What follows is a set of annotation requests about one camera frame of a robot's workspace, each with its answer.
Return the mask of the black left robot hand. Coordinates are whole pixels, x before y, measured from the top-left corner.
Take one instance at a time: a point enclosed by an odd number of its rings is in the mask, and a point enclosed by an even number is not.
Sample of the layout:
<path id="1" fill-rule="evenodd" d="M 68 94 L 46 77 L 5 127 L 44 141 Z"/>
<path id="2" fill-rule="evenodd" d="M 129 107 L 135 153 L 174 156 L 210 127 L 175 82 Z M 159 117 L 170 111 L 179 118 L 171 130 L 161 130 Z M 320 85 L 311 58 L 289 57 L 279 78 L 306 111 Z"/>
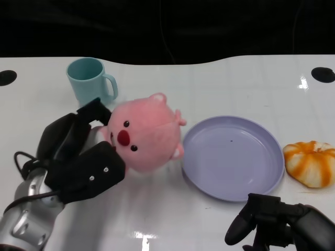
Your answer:
<path id="1" fill-rule="evenodd" d="M 84 148 L 93 132 L 90 123 L 106 125 L 110 116 L 96 98 L 44 129 L 36 157 L 47 170 L 46 185 L 58 192 L 62 203 L 94 198 L 125 178 L 125 162 L 109 142 Z"/>

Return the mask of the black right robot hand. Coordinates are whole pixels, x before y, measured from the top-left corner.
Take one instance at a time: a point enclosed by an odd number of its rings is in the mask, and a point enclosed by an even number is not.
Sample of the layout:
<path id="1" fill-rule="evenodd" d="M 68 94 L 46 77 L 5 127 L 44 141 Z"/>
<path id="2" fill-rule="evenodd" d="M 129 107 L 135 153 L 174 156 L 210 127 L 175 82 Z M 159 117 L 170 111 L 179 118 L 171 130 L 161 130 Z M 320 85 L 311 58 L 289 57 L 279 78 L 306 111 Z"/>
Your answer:
<path id="1" fill-rule="evenodd" d="M 250 193 L 228 228 L 227 245 L 235 245 L 256 231 L 243 250 L 270 250 L 295 245 L 297 250 L 334 250 L 334 223 L 310 205 L 286 204 L 279 197 Z"/>

